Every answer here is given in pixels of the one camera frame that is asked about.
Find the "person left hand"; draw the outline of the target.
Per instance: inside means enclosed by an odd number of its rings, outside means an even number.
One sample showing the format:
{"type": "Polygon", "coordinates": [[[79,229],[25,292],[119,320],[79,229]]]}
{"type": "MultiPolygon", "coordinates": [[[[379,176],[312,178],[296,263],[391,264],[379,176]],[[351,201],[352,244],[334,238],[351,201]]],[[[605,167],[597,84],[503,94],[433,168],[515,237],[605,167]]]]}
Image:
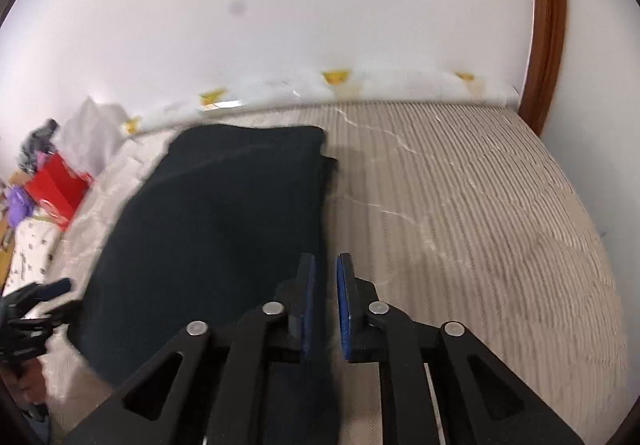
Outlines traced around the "person left hand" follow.
{"type": "Polygon", "coordinates": [[[43,376],[42,363],[39,358],[25,361],[19,376],[15,375],[14,371],[6,365],[2,365],[1,379],[6,384],[14,402],[21,408],[47,402],[47,381],[43,376]]]}

